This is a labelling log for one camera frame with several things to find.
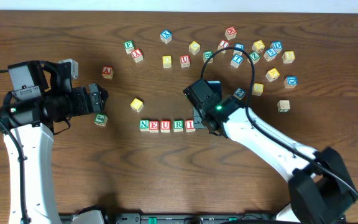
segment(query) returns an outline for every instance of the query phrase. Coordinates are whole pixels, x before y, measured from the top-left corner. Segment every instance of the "letter on block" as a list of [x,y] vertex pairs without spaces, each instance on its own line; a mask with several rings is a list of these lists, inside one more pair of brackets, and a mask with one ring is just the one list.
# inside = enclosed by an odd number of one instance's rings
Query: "letter on block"
[[233,94],[233,96],[239,100],[243,99],[243,97],[245,97],[245,95],[246,95],[246,92],[242,88],[238,88]]
[[135,98],[131,103],[131,108],[139,113],[143,109],[143,102]]
[[148,120],[142,120],[139,123],[140,131],[149,131],[149,121]]
[[135,50],[134,42],[131,40],[124,42],[124,47],[125,47],[125,51],[127,52],[127,54],[130,54],[131,52],[133,52]]
[[161,132],[162,133],[171,132],[171,121],[161,121]]
[[277,71],[276,68],[270,69],[266,73],[266,78],[269,82],[276,80],[279,76],[280,76],[280,73]]
[[[204,55],[203,55],[203,60],[204,60],[204,63],[205,61],[207,61],[207,59],[210,58],[210,56],[213,54],[212,50],[209,50],[207,52],[204,52]],[[209,60],[208,63],[212,63],[212,61],[214,60],[214,58],[211,58],[211,60]]]
[[[238,48],[238,49],[241,49],[241,50],[244,50],[244,44],[239,44],[239,43],[236,43],[234,45],[235,48]],[[241,51],[238,51],[238,50],[233,50],[233,55],[235,54],[238,54],[238,55],[242,55],[242,52]]]
[[171,55],[162,56],[162,67],[163,68],[171,68],[172,67]]
[[105,126],[107,124],[107,116],[104,114],[97,114],[94,123],[99,126]]
[[280,100],[277,103],[278,112],[288,112],[290,110],[290,101],[289,100]]
[[270,48],[276,51],[276,53],[280,53],[281,50],[283,50],[283,45],[281,44],[281,41],[275,41],[271,44]]
[[224,41],[224,40],[221,40],[221,42],[219,43],[219,45],[218,45],[218,50],[221,50],[221,49],[223,49],[223,48],[225,48],[225,47],[228,47],[229,46],[229,42],[227,42],[227,41]]
[[183,131],[183,121],[176,120],[173,122],[173,132],[182,132]]
[[180,56],[180,66],[182,68],[190,66],[190,55],[182,55],[182,56]]
[[238,68],[242,62],[243,58],[240,55],[234,55],[231,59],[231,65],[235,68]]
[[143,60],[143,54],[140,49],[135,49],[133,52],[131,52],[131,54],[136,63]]
[[284,80],[285,88],[295,88],[298,84],[298,79],[296,77],[286,77]]
[[284,63],[292,63],[294,60],[295,60],[295,53],[293,51],[284,52],[283,54]]
[[277,53],[273,49],[266,50],[265,55],[264,55],[266,61],[268,61],[268,62],[273,60],[276,56],[277,56]]
[[194,128],[194,120],[187,120],[186,122],[186,132],[193,132],[196,131]]
[[149,122],[149,132],[158,133],[158,121],[150,121]]
[[264,51],[265,49],[265,45],[261,40],[256,41],[253,45],[252,45],[252,50],[254,52],[262,53],[262,51]]
[[114,71],[112,70],[111,66],[103,66],[102,69],[102,76],[103,78],[112,78]]
[[190,45],[189,45],[189,51],[190,53],[192,53],[193,55],[196,55],[201,49],[201,46],[199,43],[193,41]]
[[254,96],[260,96],[264,92],[264,85],[259,83],[254,83],[254,87],[252,88],[252,94]]
[[257,52],[252,52],[249,57],[252,59],[252,62],[254,63],[254,65],[259,61],[260,56]]
[[172,33],[169,32],[169,30],[164,30],[164,31],[162,31],[160,38],[161,38],[162,42],[167,44],[172,40]]
[[229,27],[226,29],[226,32],[224,33],[224,35],[226,36],[226,38],[228,40],[231,40],[233,38],[236,38],[237,30],[234,27]]

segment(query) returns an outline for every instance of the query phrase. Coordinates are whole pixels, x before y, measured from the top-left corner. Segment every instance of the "wood grain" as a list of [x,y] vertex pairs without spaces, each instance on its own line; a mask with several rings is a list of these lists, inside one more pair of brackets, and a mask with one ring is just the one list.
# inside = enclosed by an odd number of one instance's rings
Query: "wood grain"
[[[248,149],[227,139],[195,133],[141,133],[139,120],[188,119],[191,105],[182,90],[198,79],[202,51],[213,50],[226,27],[235,26],[250,51],[256,40],[270,45],[281,40],[296,59],[256,64],[256,82],[265,84],[252,108],[266,122],[299,142],[319,150],[339,151],[358,189],[358,15],[169,12],[45,12],[0,11],[0,69],[26,60],[57,62],[73,58],[80,64],[74,86],[99,83],[110,97],[105,128],[93,115],[72,119],[72,128],[55,138],[53,179],[58,210],[73,213],[94,203],[143,212],[279,211],[289,201],[284,180]],[[173,32],[165,45],[164,29]],[[123,42],[133,40],[144,53],[135,63]],[[201,52],[191,66],[180,68],[196,40]],[[172,68],[162,68],[171,55]],[[250,66],[231,67],[232,52],[217,55],[205,78],[220,80],[225,94],[248,89]],[[101,76],[103,65],[114,78]],[[265,74],[276,67],[278,80]],[[296,75],[299,84],[286,90],[283,81]],[[0,74],[0,106],[12,89]],[[144,100],[141,113],[131,110],[133,98]],[[291,111],[277,113],[277,102],[290,100]],[[0,223],[9,216],[9,163],[0,134]],[[347,213],[358,221],[358,205]]]

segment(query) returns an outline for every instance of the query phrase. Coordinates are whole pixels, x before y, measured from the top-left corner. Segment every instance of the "brown wooden tabletop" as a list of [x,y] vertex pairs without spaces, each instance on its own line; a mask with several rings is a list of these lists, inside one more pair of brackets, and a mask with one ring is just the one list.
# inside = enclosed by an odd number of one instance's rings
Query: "brown wooden tabletop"
[[[55,137],[52,169],[60,213],[98,202],[145,213],[278,212],[289,202],[281,176],[236,142],[205,130],[139,131],[140,119],[192,118],[182,91],[199,78],[202,52],[216,51],[230,26],[238,30],[231,45],[243,43],[248,52],[256,40],[266,46],[280,40],[284,50],[295,52],[291,64],[283,64],[282,51],[255,65],[255,80],[265,89],[252,97],[251,107],[291,138],[337,150],[358,189],[358,15],[0,11],[0,70],[27,60],[73,58],[80,65],[74,86],[98,83],[109,92],[105,128],[93,123],[94,114],[75,117],[72,128]],[[168,44],[159,37],[164,29],[173,33]],[[126,54],[126,40],[143,51],[143,61]],[[189,68],[181,68],[179,56],[190,54],[194,40],[201,51],[191,55]],[[162,67],[163,55],[172,56],[172,68]],[[250,65],[234,68],[231,57],[232,51],[217,55],[204,75],[220,80],[228,95],[250,83]],[[102,77],[104,65],[114,67],[112,80]],[[265,74],[273,67],[281,75],[269,83]],[[284,89],[289,75],[298,77],[294,89]],[[0,106],[9,90],[9,75],[0,74]],[[129,106],[135,97],[144,101],[140,113]],[[277,112],[279,100],[290,100],[289,113]],[[9,206],[9,161],[0,133],[0,223],[7,222]],[[358,204],[346,214],[358,221]]]

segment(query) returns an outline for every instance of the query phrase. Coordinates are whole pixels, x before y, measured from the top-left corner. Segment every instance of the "alphabet cube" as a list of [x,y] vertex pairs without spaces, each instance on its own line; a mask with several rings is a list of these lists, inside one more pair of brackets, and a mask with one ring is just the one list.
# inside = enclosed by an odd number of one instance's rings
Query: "alphabet cube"
[[190,55],[182,55],[182,56],[180,56],[180,66],[182,68],[190,66]]
[[149,131],[149,120],[142,120],[139,123],[140,131]]
[[274,51],[273,49],[268,49],[265,52],[264,58],[266,59],[266,61],[269,62],[273,60],[276,56],[277,56],[276,51]]
[[149,132],[158,133],[158,121],[149,121]]
[[280,73],[277,71],[276,68],[270,69],[266,73],[266,78],[269,82],[276,80],[279,76],[280,76]]
[[[204,63],[205,61],[207,61],[207,59],[210,58],[210,56],[213,54],[212,50],[209,50],[207,52],[204,52],[204,55],[203,55],[203,60],[204,60]],[[208,63],[212,63],[212,61],[214,60],[214,58],[211,58],[211,60],[209,60]]]
[[225,47],[228,47],[228,46],[229,46],[229,42],[224,41],[224,40],[221,40],[221,42],[220,42],[219,45],[218,45],[218,50],[221,50],[221,49],[223,49],[223,48],[225,48]]
[[107,124],[107,116],[104,114],[97,114],[94,123],[99,126],[106,126]]
[[161,121],[161,132],[162,133],[171,132],[171,121]]
[[295,88],[298,84],[296,77],[286,77],[284,80],[284,88]]
[[242,62],[243,58],[240,55],[234,55],[231,59],[231,65],[235,68],[238,68]]
[[172,67],[171,55],[162,56],[162,67],[163,68],[171,68]]
[[237,30],[234,27],[229,27],[226,29],[224,35],[228,40],[231,40],[233,38],[236,38]]
[[162,42],[164,42],[165,44],[169,43],[172,40],[172,33],[169,32],[169,30],[164,30],[162,31],[162,33],[160,34],[160,38],[162,40]]
[[[236,43],[234,45],[235,48],[238,48],[238,49],[241,49],[241,50],[244,50],[244,44],[239,44],[239,43]],[[242,55],[242,52],[241,51],[238,51],[238,50],[233,50],[233,55],[235,54],[238,54],[238,55]]]
[[176,120],[173,122],[173,132],[182,132],[183,131],[183,121]]
[[194,128],[194,120],[187,120],[186,122],[186,132],[193,132],[196,131]]
[[264,85],[259,83],[254,83],[252,88],[252,94],[255,96],[260,96],[264,92]]
[[143,109],[143,102],[135,98],[131,103],[131,108],[139,113]]
[[249,57],[251,58],[252,62],[254,63],[254,65],[259,61],[260,56],[257,52],[252,52]]
[[288,112],[290,110],[290,101],[289,100],[280,100],[277,103],[278,112]]
[[127,52],[127,54],[130,54],[131,52],[133,52],[135,50],[134,42],[131,40],[124,42],[124,47],[125,47],[125,51]]
[[292,63],[295,60],[295,53],[293,51],[287,51],[283,54],[284,63]]
[[143,60],[143,54],[140,49],[135,49],[133,52],[131,52],[131,54],[136,63]]
[[276,51],[276,53],[280,53],[281,50],[283,50],[283,45],[281,44],[281,41],[275,41],[271,44],[270,48]]
[[114,71],[112,70],[111,66],[103,66],[102,69],[102,76],[103,78],[112,78]]
[[233,94],[233,96],[239,100],[243,99],[243,97],[245,97],[245,95],[246,95],[246,92],[242,88],[238,88]]
[[262,51],[264,51],[264,49],[265,49],[265,45],[261,40],[254,42],[254,44],[252,45],[252,50],[254,52],[262,53]]
[[200,44],[193,41],[190,45],[189,45],[189,51],[190,53],[192,53],[193,55],[196,55],[199,51],[200,51]]

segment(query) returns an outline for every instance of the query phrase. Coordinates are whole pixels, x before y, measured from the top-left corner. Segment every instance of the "white wall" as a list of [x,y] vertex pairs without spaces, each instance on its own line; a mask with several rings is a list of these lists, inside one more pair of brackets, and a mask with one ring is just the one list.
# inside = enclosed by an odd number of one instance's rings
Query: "white wall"
[[0,0],[0,9],[358,13],[358,0]]

